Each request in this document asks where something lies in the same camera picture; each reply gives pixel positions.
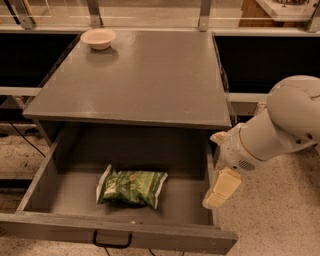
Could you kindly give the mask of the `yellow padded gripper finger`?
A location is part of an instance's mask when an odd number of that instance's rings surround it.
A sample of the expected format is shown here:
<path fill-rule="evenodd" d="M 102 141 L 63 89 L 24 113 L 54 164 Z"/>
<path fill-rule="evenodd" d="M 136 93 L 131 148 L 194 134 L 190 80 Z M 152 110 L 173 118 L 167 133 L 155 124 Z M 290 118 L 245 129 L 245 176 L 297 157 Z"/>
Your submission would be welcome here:
<path fill-rule="evenodd" d="M 217 178 L 208 189 L 202 205 L 206 209 L 222 206 L 238 189 L 241 184 L 241 175 L 230 168 L 218 171 Z"/>
<path fill-rule="evenodd" d="M 216 132 L 210 136 L 210 140 L 218 146 L 221 146 L 228 138 L 229 134 L 225 131 Z"/>

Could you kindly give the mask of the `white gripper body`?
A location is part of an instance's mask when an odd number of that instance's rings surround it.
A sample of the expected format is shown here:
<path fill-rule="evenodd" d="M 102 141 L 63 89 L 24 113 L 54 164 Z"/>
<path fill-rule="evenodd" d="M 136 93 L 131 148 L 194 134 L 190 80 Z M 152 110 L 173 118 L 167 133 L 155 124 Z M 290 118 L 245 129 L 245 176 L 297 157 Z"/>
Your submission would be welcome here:
<path fill-rule="evenodd" d="M 239 123 L 225 134 L 220 156 L 225 165 L 233 170 L 252 172 L 258 170 L 264 162 L 252 156 L 243 146 L 240 137 L 242 126 L 243 123 Z"/>

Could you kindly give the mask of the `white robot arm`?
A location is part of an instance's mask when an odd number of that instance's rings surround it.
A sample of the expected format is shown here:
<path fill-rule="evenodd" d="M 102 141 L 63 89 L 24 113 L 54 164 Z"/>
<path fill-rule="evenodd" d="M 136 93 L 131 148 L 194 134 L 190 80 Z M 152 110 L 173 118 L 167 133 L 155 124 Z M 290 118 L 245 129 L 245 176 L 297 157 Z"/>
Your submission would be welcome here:
<path fill-rule="evenodd" d="M 218 208 L 241 184 L 241 174 L 268 160 L 320 143 L 320 79 L 296 75 L 279 81 L 265 108 L 245 123 L 210 137 L 220 148 L 222 168 L 210 181 L 202 205 Z"/>

